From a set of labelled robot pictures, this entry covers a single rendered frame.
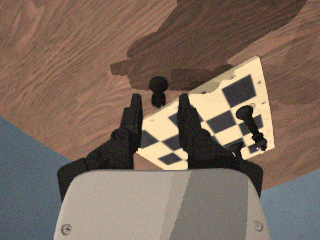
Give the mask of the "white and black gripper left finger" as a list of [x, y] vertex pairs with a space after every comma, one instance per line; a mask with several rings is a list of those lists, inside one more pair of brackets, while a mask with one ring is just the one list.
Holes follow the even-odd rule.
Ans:
[[124, 108], [120, 128], [111, 133], [110, 139], [90, 152], [86, 158], [80, 158], [59, 168], [57, 178], [61, 201], [63, 202], [72, 180], [85, 171], [134, 170], [133, 154], [141, 147], [142, 126], [142, 98], [139, 93], [133, 93], [130, 107]]

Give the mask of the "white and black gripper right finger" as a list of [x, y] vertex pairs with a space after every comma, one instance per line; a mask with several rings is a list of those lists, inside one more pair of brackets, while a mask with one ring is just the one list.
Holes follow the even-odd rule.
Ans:
[[[179, 95], [177, 125], [180, 148], [188, 154], [187, 169], [225, 168], [246, 174], [261, 195], [262, 168], [235, 155], [214, 141], [211, 133], [201, 127], [196, 108], [191, 108], [188, 94]], [[215, 163], [214, 163], [215, 162]]]

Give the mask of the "cream chessboard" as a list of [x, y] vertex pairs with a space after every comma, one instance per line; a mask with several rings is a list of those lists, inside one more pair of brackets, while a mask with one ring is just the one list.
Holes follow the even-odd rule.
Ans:
[[[268, 141], [266, 151], [274, 148], [268, 95], [257, 55], [186, 94], [191, 108], [197, 109], [202, 128], [226, 149], [241, 143], [243, 159], [260, 154], [255, 143], [250, 141], [252, 133], [235, 115], [244, 105], [254, 110], [252, 117], [256, 126]], [[188, 166], [188, 154], [179, 144], [178, 102], [179, 98], [143, 117], [141, 148], [137, 153], [164, 170], [187, 169]]]

